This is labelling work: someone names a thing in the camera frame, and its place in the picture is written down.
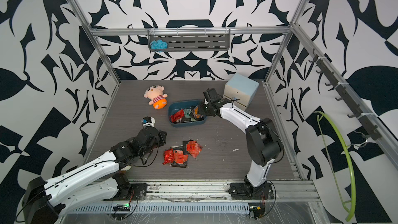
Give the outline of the orange label tea bag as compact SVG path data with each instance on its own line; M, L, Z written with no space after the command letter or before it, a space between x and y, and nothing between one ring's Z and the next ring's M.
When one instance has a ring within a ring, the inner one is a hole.
M204 116L199 113L198 105L192 109L190 116L196 121L202 121L204 119Z

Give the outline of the red foil tea bag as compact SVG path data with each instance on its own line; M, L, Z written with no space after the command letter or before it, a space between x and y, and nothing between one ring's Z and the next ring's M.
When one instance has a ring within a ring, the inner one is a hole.
M174 150L170 148L163 153L163 165L172 164L174 162Z

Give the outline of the red label tea bag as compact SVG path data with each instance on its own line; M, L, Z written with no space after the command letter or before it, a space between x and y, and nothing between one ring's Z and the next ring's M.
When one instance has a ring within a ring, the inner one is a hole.
M203 147L197 141L183 141L183 151L195 159L198 157L202 149Z
M175 168L186 168L188 163L188 153L183 148L173 149L173 163L172 167Z

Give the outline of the small red tea bag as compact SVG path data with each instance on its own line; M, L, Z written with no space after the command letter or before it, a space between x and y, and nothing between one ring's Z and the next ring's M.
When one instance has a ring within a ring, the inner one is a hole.
M184 118L185 118L184 109L179 110L170 117L172 123L183 123Z

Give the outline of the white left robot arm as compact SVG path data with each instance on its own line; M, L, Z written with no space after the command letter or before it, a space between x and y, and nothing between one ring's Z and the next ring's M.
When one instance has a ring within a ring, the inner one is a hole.
M167 132L152 126L120 142L98 158L65 174L31 180L22 200L25 224L54 224L68 212L100 200L126 199L132 186L125 172L166 144Z

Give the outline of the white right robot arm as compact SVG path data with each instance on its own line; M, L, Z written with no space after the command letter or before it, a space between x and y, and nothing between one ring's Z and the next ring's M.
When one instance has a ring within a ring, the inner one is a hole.
M254 188L266 182L271 165L277 163L280 153L284 153L282 139L278 136L274 123L260 119L235 106L217 93L214 88L203 92L204 101L199 104L199 114L220 117L240 129L246 136L248 154L252 160L246 181Z

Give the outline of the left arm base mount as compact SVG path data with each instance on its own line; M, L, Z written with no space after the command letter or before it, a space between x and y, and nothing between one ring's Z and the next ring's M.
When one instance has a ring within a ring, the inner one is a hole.
M133 183L129 186L119 189L115 196L104 201L127 201L131 198L137 197L139 200L146 196L148 184L146 183Z

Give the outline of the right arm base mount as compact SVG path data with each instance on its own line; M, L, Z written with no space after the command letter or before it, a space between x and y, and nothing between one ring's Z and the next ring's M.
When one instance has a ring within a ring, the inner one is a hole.
M274 198L271 183L264 182L254 187L247 179L243 183L230 183L227 191L234 200L268 200Z

